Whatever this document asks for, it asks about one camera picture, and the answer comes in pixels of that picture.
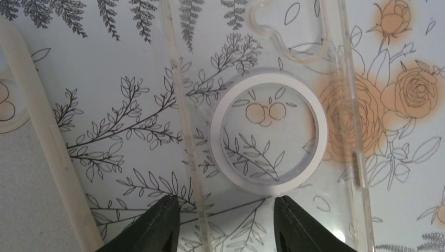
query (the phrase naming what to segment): gray surface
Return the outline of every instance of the gray surface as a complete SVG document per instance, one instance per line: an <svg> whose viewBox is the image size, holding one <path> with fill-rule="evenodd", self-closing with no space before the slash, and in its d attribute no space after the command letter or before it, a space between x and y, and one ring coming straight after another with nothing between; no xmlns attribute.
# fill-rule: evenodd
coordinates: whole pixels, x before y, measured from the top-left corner
<svg viewBox="0 0 445 252"><path fill-rule="evenodd" d="M30 122L0 134L0 251L80 251Z"/></svg>

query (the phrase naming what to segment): transparent plastic ring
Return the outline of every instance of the transparent plastic ring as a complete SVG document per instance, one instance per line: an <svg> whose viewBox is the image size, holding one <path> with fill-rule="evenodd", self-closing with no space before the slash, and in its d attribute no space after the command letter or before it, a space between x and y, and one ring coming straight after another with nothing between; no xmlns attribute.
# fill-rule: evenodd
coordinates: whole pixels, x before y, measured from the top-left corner
<svg viewBox="0 0 445 252"><path fill-rule="evenodd" d="M296 169L289 171L285 174L285 180L273 185L259 183L258 181L243 176L237 171L229 162L229 158L223 147L222 138L225 115L237 97L248 89L267 83L284 85L297 91L309 106L316 127L315 151L307 167L301 173L298 173ZM210 123L209 139L215 162L220 171L229 180L250 193L259 195L281 195L304 183L315 172L326 150L327 135L327 120L324 109L317 96L306 85L293 77L281 73L262 73L242 80L224 95L213 114Z"/></svg>

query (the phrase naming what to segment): transparent plastic container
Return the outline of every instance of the transparent plastic container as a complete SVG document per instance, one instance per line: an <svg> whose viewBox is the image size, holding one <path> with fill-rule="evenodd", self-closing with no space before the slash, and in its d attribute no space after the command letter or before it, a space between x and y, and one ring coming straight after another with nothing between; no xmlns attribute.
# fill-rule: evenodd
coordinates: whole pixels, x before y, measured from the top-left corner
<svg viewBox="0 0 445 252"><path fill-rule="evenodd" d="M378 143L362 142L357 92L370 90L356 89L344 0L161 3L174 80L165 88L198 192L179 249L273 251L273 199L289 195L373 251L364 160ZM221 4L226 13L211 11Z"/></svg>

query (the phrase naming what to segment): beige plastic edge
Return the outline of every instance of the beige plastic edge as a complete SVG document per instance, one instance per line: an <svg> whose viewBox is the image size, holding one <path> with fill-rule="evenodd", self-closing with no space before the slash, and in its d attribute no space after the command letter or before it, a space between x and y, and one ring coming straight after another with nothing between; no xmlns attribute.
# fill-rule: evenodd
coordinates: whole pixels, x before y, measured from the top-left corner
<svg viewBox="0 0 445 252"><path fill-rule="evenodd" d="M82 251L96 251L103 246L103 241L65 148L36 67L20 31L3 17L0 17L0 45L3 46L14 79L27 102L26 108L31 122L80 247Z"/></svg>

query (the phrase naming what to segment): orange flower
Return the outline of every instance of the orange flower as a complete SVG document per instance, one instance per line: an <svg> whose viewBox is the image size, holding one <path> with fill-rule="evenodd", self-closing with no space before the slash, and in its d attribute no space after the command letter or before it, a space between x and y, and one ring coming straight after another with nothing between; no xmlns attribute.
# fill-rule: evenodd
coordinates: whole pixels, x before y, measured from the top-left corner
<svg viewBox="0 0 445 252"><path fill-rule="evenodd" d="M366 157L374 153L386 153L386 135L381 124L384 106L380 101L380 91L366 79L355 75L358 108L364 151ZM349 161L354 148L354 124L351 106L339 95L338 82L331 83L321 94L320 100L326 111L329 124L329 144L327 153L338 161Z"/></svg>
<svg viewBox="0 0 445 252"><path fill-rule="evenodd" d="M391 0L383 10L380 9L378 20L380 23L374 30L382 32L385 36L394 36L406 31L411 21L408 4L402 0Z"/></svg>
<svg viewBox="0 0 445 252"><path fill-rule="evenodd" d="M402 72L382 92L382 103L402 118L422 118L437 105L437 79L421 68Z"/></svg>

